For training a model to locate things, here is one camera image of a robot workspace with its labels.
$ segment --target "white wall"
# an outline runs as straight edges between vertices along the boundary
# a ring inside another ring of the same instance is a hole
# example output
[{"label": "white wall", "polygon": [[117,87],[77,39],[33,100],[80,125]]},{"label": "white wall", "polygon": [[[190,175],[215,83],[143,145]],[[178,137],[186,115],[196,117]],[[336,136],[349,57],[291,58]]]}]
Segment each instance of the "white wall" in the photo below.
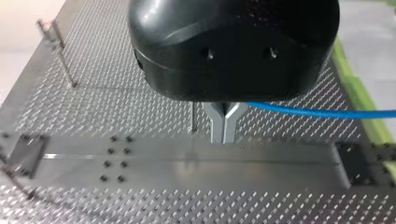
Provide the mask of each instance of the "white wall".
[{"label": "white wall", "polygon": [[0,104],[41,40],[35,22],[53,20],[65,0],[0,0]]}]

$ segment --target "green edge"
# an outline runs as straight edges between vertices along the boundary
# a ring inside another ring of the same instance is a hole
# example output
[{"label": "green edge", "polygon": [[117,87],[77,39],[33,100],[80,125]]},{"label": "green edge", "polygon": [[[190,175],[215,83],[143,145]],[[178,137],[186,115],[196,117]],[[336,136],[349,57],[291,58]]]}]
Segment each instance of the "green edge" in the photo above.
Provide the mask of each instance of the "green edge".
[{"label": "green edge", "polygon": [[[375,104],[364,88],[363,83],[358,77],[354,76],[339,38],[335,40],[332,59],[337,66],[340,80],[345,86],[354,107],[359,110],[376,110]],[[362,124],[370,141],[373,143],[379,145],[393,142],[392,135],[382,119],[364,119]]]}]

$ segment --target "metal clamp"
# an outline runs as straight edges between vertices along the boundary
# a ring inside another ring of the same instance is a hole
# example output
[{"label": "metal clamp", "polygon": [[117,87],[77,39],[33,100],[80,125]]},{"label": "metal clamp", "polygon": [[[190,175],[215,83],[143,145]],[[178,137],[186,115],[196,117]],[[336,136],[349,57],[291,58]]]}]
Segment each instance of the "metal clamp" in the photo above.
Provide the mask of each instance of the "metal clamp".
[{"label": "metal clamp", "polygon": [[245,103],[203,103],[203,108],[211,121],[211,142],[233,143],[236,122],[248,110],[248,105]]},{"label": "metal clamp", "polygon": [[70,74],[69,67],[67,66],[66,60],[63,55],[64,41],[62,39],[61,31],[59,30],[58,24],[56,23],[56,21],[52,21],[49,29],[46,29],[43,21],[38,20],[37,26],[44,39],[48,41],[50,49],[53,53],[55,53],[56,58],[60,66],[62,67],[62,70],[64,71],[64,77],[69,83],[69,87],[75,88],[77,86],[77,82],[73,80]]}]

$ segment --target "wire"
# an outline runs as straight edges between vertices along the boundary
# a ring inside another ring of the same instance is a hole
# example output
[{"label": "wire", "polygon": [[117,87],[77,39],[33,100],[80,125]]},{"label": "wire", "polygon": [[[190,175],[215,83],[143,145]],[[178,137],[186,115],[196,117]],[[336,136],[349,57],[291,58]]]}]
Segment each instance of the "wire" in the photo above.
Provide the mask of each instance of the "wire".
[{"label": "wire", "polygon": [[396,110],[375,110],[375,111],[353,111],[353,110],[317,110],[308,108],[294,108],[282,105],[270,105],[267,103],[249,102],[262,110],[297,115],[310,116],[325,119],[395,119]]}]

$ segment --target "blue cable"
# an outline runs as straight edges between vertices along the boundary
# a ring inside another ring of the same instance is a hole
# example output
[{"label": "blue cable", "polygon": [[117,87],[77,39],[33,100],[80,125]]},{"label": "blue cable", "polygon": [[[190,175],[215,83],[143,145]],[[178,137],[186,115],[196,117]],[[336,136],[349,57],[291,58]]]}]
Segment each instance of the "blue cable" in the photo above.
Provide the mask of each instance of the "blue cable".
[{"label": "blue cable", "polygon": [[375,110],[375,111],[353,111],[353,110],[317,110],[307,108],[294,108],[282,105],[270,105],[267,103],[248,102],[262,110],[297,115],[310,116],[325,119],[394,119],[396,118],[396,110]]}]

